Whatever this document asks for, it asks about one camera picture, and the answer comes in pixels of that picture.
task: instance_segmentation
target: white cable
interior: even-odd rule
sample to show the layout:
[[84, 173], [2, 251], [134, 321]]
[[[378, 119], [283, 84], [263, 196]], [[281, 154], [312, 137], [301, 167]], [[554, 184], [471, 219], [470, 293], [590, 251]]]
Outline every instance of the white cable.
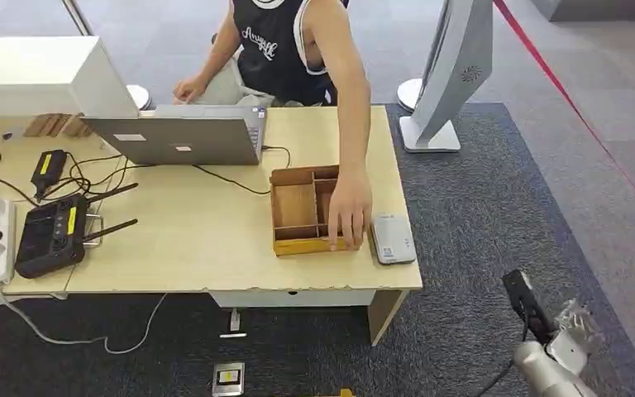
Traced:
[[109, 352], [111, 354], [126, 354], [126, 353], [132, 352], [135, 349], [137, 349], [138, 347], [142, 346], [142, 343], [145, 342], [145, 340], [147, 339], [147, 335], [150, 333], [150, 326], [152, 325], [152, 319], [155, 317], [155, 314], [157, 313], [157, 309], [159, 309], [160, 306], [162, 305], [162, 302], [164, 302], [164, 299], [166, 298], [166, 295], [167, 294], [163, 294], [162, 295], [162, 297], [160, 298], [160, 301], [157, 302], [157, 305], [155, 306], [154, 310], [152, 310], [152, 314], [150, 315], [150, 319], [147, 320], [147, 329], [145, 330], [145, 336], [142, 337], [142, 340], [140, 342], [138, 342], [135, 346], [133, 346], [133, 347], [131, 347], [129, 349], [116, 351], [116, 350], [111, 350], [111, 349], [108, 348], [108, 337], [97, 337], [95, 339], [89, 339], [89, 340], [86, 340], [86, 341], [61, 341], [61, 340], [58, 340], [58, 339], [53, 339], [51, 337], [47, 337], [32, 322], [31, 318], [29, 318], [27, 316], [27, 314], [23, 313], [16, 306], [13, 306], [13, 304], [11, 302], [8, 302], [8, 299], [6, 299], [6, 296], [3, 294], [3, 291], [1, 291], [1, 289], [0, 289], [0, 298], [3, 301], [3, 304], [5, 304], [6, 307], [11, 309], [15, 314], [18, 314], [19, 316], [21, 316], [21, 318], [32, 328], [32, 330], [35, 332], [35, 334], [38, 337], [40, 337], [43, 341], [49, 342], [49, 343], [54, 343], [55, 345], [81, 345], [81, 344], [89, 344], [89, 343], [94, 343], [94, 342], [98, 342], [98, 341], [103, 341], [103, 347], [106, 349], [106, 352]]

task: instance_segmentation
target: white power bank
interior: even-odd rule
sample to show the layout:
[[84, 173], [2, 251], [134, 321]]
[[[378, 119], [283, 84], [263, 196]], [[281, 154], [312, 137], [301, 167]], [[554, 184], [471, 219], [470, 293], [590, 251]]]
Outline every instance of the white power bank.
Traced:
[[417, 259], [413, 232], [406, 217], [380, 214], [371, 223], [379, 262], [383, 265], [410, 263]]

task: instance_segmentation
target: white text on tank top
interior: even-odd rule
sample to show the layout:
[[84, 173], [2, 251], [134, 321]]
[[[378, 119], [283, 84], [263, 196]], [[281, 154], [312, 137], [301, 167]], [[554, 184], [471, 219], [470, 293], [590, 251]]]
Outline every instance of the white text on tank top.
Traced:
[[271, 41], [266, 40], [264, 37], [252, 33], [251, 26], [248, 26], [244, 31], [242, 31], [242, 37], [255, 43], [259, 47], [259, 50], [264, 53], [264, 57], [267, 60], [274, 60], [276, 49], [279, 47], [279, 43], [272, 43]]

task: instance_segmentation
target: laptop keyboard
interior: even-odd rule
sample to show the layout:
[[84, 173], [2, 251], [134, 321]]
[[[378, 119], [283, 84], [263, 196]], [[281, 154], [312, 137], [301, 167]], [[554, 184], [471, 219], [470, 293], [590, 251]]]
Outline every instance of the laptop keyboard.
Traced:
[[250, 133], [252, 145], [256, 149], [256, 146], [259, 145], [259, 128], [248, 128], [248, 130]]

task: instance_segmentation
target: speaker grille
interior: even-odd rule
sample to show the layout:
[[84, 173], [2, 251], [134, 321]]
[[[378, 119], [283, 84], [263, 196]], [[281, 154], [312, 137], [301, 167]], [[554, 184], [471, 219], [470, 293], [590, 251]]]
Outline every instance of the speaker grille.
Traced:
[[461, 72], [461, 80], [465, 83], [472, 83], [480, 78], [483, 74], [483, 70], [481, 70], [478, 66], [469, 66]]

